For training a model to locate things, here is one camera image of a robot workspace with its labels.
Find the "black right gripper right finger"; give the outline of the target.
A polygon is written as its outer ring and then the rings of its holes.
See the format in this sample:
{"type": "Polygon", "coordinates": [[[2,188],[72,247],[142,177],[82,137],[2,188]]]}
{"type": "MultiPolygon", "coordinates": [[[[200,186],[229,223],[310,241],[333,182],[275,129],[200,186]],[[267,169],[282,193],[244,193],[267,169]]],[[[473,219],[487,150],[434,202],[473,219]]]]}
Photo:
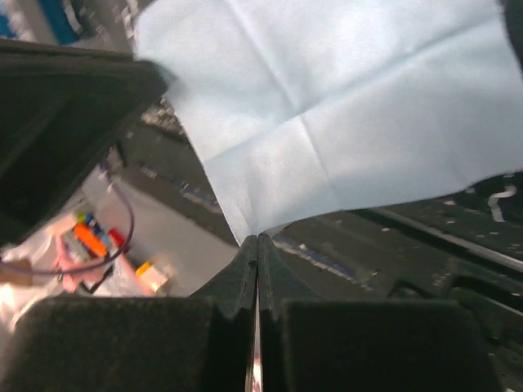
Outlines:
{"type": "Polygon", "coordinates": [[[500,391],[476,320],[452,301],[328,301],[258,240],[266,391],[500,391]]]}

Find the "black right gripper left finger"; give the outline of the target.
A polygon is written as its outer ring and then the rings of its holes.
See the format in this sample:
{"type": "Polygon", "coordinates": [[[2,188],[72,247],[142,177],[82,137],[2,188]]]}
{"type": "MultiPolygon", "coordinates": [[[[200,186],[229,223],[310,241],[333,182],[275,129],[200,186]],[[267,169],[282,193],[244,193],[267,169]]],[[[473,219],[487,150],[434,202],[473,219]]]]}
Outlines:
{"type": "Polygon", "coordinates": [[[20,319],[4,391],[248,391],[257,238],[186,298],[48,297],[20,319]]]}

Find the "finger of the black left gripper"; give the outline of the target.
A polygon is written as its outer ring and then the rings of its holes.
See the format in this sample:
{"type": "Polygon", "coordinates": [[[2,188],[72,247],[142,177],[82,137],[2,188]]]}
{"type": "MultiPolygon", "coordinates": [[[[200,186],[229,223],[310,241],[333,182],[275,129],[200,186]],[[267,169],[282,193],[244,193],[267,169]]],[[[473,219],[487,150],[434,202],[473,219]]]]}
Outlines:
{"type": "Polygon", "coordinates": [[[2,244],[57,214],[166,89],[153,63],[128,54],[2,40],[2,244]]]}

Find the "light blue cloth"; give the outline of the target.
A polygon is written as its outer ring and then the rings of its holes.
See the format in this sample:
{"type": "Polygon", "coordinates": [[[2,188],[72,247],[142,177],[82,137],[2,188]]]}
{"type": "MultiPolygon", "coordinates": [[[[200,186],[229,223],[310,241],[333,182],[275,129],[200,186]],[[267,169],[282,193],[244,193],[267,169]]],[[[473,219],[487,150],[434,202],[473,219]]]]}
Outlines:
{"type": "Polygon", "coordinates": [[[522,168],[522,77],[496,1],[157,1],[159,67],[236,241],[522,168]]]}

